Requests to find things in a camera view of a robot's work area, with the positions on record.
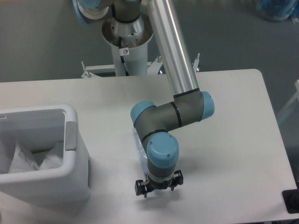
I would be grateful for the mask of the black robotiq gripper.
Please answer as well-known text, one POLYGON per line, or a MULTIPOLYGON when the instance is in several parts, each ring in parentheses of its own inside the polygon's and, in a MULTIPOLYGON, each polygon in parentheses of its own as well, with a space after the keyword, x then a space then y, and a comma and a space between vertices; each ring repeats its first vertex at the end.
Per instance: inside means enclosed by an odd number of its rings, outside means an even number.
POLYGON ((137 196, 144 195, 147 197, 147 194, 152 192, 153 189, 167 189, 170 188, 173 191, 178 185, 183 185, 184 177, 181 170, 174 172, 173 178, 169 180, 162 180, 162 182, 156 182, 149 178, 149 180, 136 180, 135 182, 135 194, 137 196))

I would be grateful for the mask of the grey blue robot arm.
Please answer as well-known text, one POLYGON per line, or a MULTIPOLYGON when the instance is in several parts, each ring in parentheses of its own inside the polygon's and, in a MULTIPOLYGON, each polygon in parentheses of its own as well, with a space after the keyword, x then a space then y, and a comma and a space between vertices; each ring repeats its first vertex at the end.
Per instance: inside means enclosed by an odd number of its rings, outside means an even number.
POLYGON ((102 22, 117 76, 158 77, 147 66, 148 44, 156 41, 169 98, 160 105, 142 101, 131 109, 132 125, 147 159, 145 179, 135 182, 135 193, 146 196, 182 185, 183 174, 176 169, 179 143, 171 132, 211 117, 214 102, 199 88, 172 1, 75 0, 72 4, 83 24, 102 22))

